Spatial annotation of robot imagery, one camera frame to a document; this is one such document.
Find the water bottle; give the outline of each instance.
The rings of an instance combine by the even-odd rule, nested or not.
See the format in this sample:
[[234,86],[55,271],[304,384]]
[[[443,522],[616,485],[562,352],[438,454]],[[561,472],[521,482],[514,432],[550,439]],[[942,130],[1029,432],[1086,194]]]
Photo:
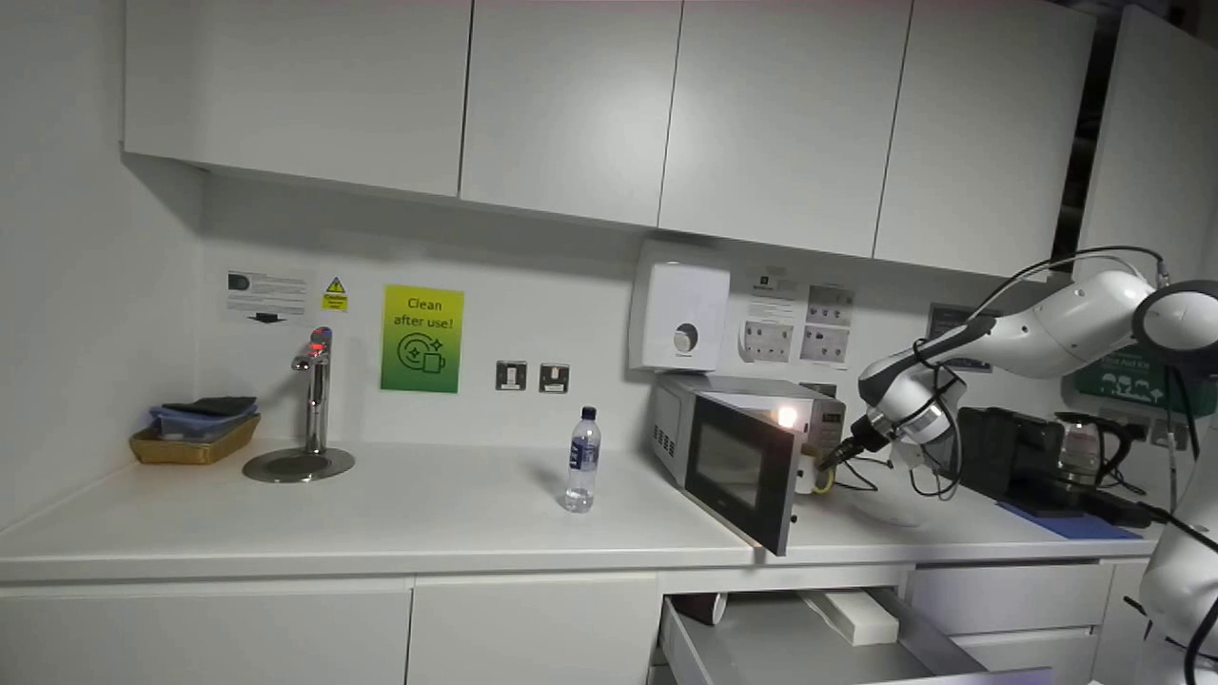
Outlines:
[[599,460],[600,460],[599,409],[583,406],[570,430],[569,482],[561,489],[562,510],[583,513],[593,507]]

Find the white countertop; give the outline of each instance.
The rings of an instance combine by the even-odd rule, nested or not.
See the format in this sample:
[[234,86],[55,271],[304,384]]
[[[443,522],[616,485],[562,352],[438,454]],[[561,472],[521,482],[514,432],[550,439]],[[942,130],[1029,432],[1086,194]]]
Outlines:
[[[514,450],[354,444],[359,469],[250,482],[244,450],[211,469],[140,469],[55,501],[0,536],[0,582],[366,578],[501,572],[696,572],[757,554],[675,489],[649,458],[611,454],[592,513],[554,497],[556,458]],[[1103,560],[1151,541],[1062,541],[982,496],[927,501],[905,472],[881,496],[798,497],[793,550],[767,567]]]

